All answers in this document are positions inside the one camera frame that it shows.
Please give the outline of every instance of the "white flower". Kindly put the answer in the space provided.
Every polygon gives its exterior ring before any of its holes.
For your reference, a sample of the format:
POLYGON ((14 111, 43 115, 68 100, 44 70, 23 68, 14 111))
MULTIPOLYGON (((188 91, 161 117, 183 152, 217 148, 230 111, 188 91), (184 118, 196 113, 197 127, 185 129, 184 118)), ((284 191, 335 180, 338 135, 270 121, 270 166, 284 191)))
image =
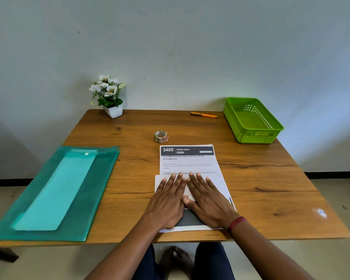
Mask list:
POLYGON ((102 84, 103 82, 104 83, 108 83, 109 81, 108 81, 108 78, 109 78, 109 76, 99 76, 98 77, 100 80, 97 82, 98 84, 102 84))
POLYGON ((118 80, 116 80, 116 79, 111 79, 111 78, 108 78, 108 81, 109 81, 109 83, 113 83, 113 85, 115 85, 115 86, 118 86, 119 85, 119 81, 118 80))
POLYGON ((100 84, 100 86, 102 88, 107 88, 109 86, 109 84, 107 84, 106 82, 103 82, 102 84, 100 84))
POLYGON ((93 91, 93 92, 100 92, 101 91, 101 88, 100 88, 100 85, 96 84, 92 84, 91 87, 89 88, 90 91, 93 91))
POLYGON ((111 96, 111 95, 114 95, 117 93, 117 87, 115 85, 109 85, 107 88, 106 88, 106 93, 105 93, 105 97, 108 97, 108 96, 111 96))

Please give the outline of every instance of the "light blue paper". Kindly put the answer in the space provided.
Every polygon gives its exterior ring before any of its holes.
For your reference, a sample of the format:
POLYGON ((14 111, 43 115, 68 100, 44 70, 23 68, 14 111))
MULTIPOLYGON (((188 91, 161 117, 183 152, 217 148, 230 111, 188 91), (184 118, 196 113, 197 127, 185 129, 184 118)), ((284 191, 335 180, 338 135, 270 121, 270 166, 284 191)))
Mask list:
POLYGON ((97 150, 72 150, 50 177, 42 191, 14 225, 15 230, 56 230, 84 181, 97 150))

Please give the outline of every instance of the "basket handle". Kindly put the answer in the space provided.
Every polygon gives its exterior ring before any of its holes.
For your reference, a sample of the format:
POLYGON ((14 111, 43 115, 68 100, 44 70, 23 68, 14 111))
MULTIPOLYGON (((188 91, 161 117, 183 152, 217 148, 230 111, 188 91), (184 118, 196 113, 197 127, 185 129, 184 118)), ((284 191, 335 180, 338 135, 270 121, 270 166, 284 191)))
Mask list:
POLYGON ((254 134, 256 136, 268 136, 270 133, 269 131, 256 131, 254 134))

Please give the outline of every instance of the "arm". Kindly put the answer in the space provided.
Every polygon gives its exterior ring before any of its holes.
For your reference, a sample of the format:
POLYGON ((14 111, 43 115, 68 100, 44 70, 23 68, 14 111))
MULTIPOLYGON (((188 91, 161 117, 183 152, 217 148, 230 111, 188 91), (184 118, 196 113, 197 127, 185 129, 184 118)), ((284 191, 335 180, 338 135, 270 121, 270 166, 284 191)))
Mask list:
MULTIPOLYGON (((189 173, 188 188, 197 203, 185 198, 184 204, 212 228, 224 228, 239 217, 228 200, 219 193, 209 178, 189 173)), ((247 221, 232 229, 232 238, 263 279, 314 280, 301 266, 266 239, 247 221)))
POLYGON ((182 196, 186 185, 183 174, 168 183, 163 179, 150 199, 139 222, 128 235, 91 271, 85 280, 130 280, 155 235, 173 228, 184 212, 182 196))

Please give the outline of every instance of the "red wristband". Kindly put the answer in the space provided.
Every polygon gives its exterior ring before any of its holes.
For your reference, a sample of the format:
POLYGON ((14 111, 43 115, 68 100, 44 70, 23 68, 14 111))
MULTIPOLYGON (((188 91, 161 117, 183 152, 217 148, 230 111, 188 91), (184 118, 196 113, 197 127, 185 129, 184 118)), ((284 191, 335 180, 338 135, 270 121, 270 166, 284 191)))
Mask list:
POLYGON ((237 218, 236 218, 234 221, 232 221, 231 224, 228 226, 227 232, 231 235, 231 232, 232 232, 233 228, 236 227, 236 225, 237 225, 238 223, 240 223, 241 221, 243 221, 243 220, 246 221, 246 219, 245 219, 243 216, 237 217, 237 218))

